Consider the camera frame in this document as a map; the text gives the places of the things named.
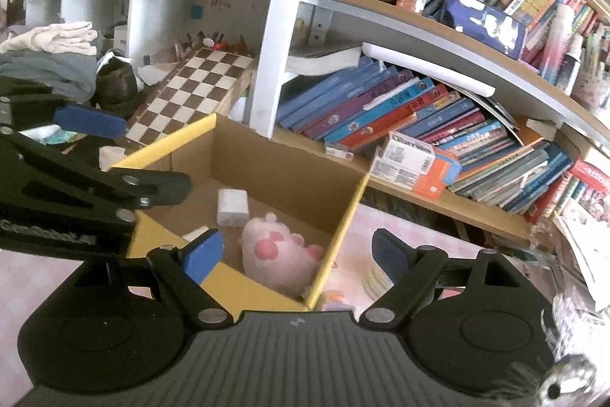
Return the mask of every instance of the shelf bracket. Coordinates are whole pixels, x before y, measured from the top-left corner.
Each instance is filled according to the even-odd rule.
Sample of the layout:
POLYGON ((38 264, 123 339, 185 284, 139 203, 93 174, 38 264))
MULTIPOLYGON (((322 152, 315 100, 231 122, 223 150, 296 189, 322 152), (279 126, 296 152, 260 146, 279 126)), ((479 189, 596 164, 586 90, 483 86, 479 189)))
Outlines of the shelf bracket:
POLYGON ((309 45, 322 45, 326 43, 326 35, 331 27, 333 10, 315 7, 309 34, 309 45))

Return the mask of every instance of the folded clothes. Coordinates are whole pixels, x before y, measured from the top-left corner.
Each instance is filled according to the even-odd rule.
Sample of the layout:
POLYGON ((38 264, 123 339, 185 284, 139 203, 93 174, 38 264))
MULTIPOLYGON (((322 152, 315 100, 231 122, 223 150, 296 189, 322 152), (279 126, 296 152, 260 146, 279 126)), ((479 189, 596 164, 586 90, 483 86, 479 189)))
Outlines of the folded clothes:
POLYGON ((36 27, 17 37, 0 43, 0 54, 16 50, 43 51, 51 54, 75 53, 95 56, 97 49, 89 42, 98 33, 91 22, 53 24, 36 27))
POLYGON ((54 94, 82 103, 95 93, 97 62, 93 56, 49 54, 31 50, 0 53, 0 75, 44 83, 54 94))

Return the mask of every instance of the purple book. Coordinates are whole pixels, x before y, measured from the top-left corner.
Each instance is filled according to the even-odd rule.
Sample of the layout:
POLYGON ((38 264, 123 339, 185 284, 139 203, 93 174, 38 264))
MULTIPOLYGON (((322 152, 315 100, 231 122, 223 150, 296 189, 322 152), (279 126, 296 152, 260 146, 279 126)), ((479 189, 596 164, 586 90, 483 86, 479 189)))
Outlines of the purple book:
POLYGON ((306 137, 312 140, 319 140, 326 134, 333 131, 334 128, 340 127, 345 121, 362 114, 364 112, 362 107, 367 105, 374 98, 387 94, 390 90, 395 89, 397 86, 402 85, 413 78, 413 73, 411 73, 411 71, 408 69, 403 70, 395 77, 390 77, 387 80, 384 80, 383 82, 379 83, 379 85, 376 85, 369 91, 364 92, 364 94, 358 95, 358 97, 354 97, 348 102, 344 102, 341 106, 328 113, 321 120, 316 121, 306 128, 303 133, 306 137))

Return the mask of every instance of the white shelf post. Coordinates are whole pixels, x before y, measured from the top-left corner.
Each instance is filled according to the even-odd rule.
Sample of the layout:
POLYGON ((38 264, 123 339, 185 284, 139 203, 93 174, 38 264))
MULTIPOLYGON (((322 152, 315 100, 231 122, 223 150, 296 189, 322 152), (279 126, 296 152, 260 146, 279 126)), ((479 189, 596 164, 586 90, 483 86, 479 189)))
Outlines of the white shelf post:
POLYGON ((249 125, 271 137, 281 86, 286 82, 286 61, 300 0, 271 0, 265 34, 253 82, 249 125))

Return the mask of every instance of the gray cloth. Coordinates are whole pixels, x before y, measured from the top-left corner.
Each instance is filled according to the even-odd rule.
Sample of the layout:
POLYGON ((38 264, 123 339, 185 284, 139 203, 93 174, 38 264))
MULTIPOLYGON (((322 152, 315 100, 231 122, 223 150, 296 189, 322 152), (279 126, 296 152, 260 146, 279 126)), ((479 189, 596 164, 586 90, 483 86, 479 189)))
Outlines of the gray cloth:
POLYGON ((0 54, 0 75, 44 83, 54 94, 85 102, 95 93, 97 61, 93 56, 15 50, 0 54))

